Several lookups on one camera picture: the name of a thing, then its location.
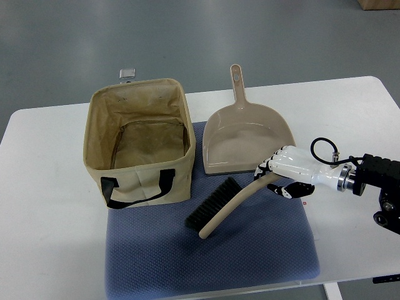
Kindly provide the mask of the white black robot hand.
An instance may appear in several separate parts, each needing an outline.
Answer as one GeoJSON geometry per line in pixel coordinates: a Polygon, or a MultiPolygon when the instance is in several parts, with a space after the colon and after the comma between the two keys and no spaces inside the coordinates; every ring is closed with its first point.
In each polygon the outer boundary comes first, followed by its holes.
{"type": "Polygon", "coordinates": [[[312,194],[316,185],[325,185],[336,191],[345,189],[346,178],[352,167],[348,164],[330,166],[319,162],[310,152],[295,146],[284,146],[256,168],[254,178],[269,173],[292,179],[287,186],[268,184],[272,192],[288,199],[301,198],[312,194]]]}

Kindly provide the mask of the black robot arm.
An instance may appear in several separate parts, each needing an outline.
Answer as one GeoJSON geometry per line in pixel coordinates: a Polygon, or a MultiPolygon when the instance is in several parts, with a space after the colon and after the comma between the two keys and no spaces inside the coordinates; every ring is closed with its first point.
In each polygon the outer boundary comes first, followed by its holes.
{"type": "Polygon", "coordinates": [[[321,166],[326,166],[329,171],[336,173],[332,176],[325,175],[325,178],[333,180],[333,187],[337,191],[350,190],[354,195],[362,196],[368,185],[379,188],[380,210],[374,213],[374,222],[399,234],[399,161],[371,154],[340,159],[337,146],[325,137],[313,140],[310,152],[321,166]],[[319,141],[327,142],[332,146],[331,161],[326,161],[316,154],[314,147],[319,141]]]}

